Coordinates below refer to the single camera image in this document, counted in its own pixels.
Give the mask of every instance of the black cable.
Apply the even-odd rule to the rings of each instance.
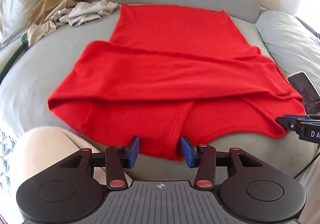
[[[310,163],[308,163],[305,168],[303,168],[295,177],[293,177],[294,179],[296,179],[297,177],[299,177],[299,175],[301,175],[320,155],[320,152],[318,152],[316,154],[315,157],[313,157],[313,159],[310,161]]]

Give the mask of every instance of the green fabric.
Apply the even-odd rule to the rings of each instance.
[[[28,47],[28,38],[27,38],[27,34],[26,33],[24,33],[21,36],[21,43],[22,44],[20,45],[20,47],[15,51],[15,53],[12,55],[12,57],[8,60],[8,62],[5,64],[5,66],[1,70],[1,72],[0,72],[0,84],[1,84],[2,80],[4,79],[4,77],[7,75],[7,73],[9,72],[10,68],[12,67],[12,65],[18,59],[18,57],[24,51],[29,49],[29,47]]]

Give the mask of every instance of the sofa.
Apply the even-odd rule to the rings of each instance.
[[[316,62],[320,56],[317,54],[319,46],[315,36],[289,14],[262,11],[260,0],[108,1],[119,4],[177,4],[225,10],[248,43],[258,46],[263,55],[273,59],[285,76],[303,70],[315,86],[320,87],[320,67],[317,65],[320,62]],[[100,151],[105,149],[105,146],[74,132],[55,117],[47,107],[47,98],[70,72],[89,42],[109,39],[118,18],[119,11],[116,11],[90,25],[79,28],[63,26],[42,38],[19,58],[0,85],[0,128],[7,136],[20,142],[20,138],[33,128],[56,126],[84,138]],[[5,63],[19,45],[20,39],[17,38],[3,47],[0,57],[1,53],[4,53],[5,57],[0,63]],[[312,49],[313,52],[303,51],[303,48]],[[234,113],[235,116],[241,116],[239,111]],[[294,132],[288,133],[282,139],[271,139],[254,133],[235,133],[221,137],[210,145],[219,151],[240,147],[290,176],[294,176],[307,165],[318,148],[313,143],[299,140]],[[142,180],[192,180],[195,172],[188,171],[184,163],[141,155],[135,168],[127,174],[132,179]]]

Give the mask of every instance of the red garment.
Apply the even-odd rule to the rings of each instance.
[[[195,144],[235,132],[280,138],[274,119],[305,114],[301,101],[225,12],[123,4],[110,41],[85,48],[48,106],[94,141],[138,135],[142,154],[179,160],[182,135]]]

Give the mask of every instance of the smartphone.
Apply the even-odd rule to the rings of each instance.
[[[320,95],[309,77],[303,71],[287,77],[291,86],[303,97],[302,104],[307,114],[320,113]]]

